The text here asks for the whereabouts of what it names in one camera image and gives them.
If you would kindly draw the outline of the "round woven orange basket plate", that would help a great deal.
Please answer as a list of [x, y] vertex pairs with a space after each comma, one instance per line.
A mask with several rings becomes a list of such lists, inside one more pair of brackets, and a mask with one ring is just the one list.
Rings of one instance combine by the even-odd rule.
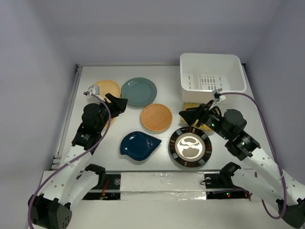
[[168, 129], [172, 123], [171, 110], [163, 104], [150, 104], [141, 113], [141, 123], [153, 132], [161, 132]]

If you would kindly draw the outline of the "dark blue leaf-shaped plate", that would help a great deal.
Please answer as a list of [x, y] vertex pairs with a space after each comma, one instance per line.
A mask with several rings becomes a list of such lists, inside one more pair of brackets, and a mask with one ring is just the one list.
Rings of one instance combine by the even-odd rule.
[[133, 131], [121, 141], [120, 154], [141, 162], [146, 160], [161, 143], [161, 139], [144, 132]]

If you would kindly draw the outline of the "orange woven boat-shaped basket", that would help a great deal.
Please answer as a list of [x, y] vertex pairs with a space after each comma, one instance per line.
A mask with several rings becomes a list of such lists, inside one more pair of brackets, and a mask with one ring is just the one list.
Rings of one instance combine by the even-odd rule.
[[112, 123], [114, 122], [114, 119], [115, 119], [115, 118], [111, 118], [111, 121], [109, 121], [109, 119], [107, 118], [107, 122], [106, 122], [106, 124], [105, 124], [103, 130], [106, 130], [106, 128], [107, 128], [107, 126], [109, 125], [109, 123], [110, 123], [110, 126], [111, 126]]

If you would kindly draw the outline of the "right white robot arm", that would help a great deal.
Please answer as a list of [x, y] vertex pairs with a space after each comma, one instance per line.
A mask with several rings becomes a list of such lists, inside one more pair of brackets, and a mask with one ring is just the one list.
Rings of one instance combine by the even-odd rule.
[[219, 181], [224, 187], [233, 184], [259, 197], [278, 211], [279, 218], [299, 229], [305, 224], [305, 186], [292, 178], [268, 156], [260, 144], [244, 131], [247, 121], [241, 112], [228, 109], [218, 114], [214, 101], [180, 111], [189, 126], [208, 126], [226, 140], [225, 148], [234, 157], [252, 168], [258, 177], [248, 175], [229, 163], [222, 168]]

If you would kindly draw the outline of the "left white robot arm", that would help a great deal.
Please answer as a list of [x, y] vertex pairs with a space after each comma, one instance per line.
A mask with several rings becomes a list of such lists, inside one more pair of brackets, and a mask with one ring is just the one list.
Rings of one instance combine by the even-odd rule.
[[81, 124], [61, 167], [46, 178], [28, 202], [29, 228], [65, 229], [72, 209], [86, 193], [105, 184], [105, 168], [87, 164], [106, 136], [111, 119], [124, 113], [128, 100], [110, 93], [83, 109]]

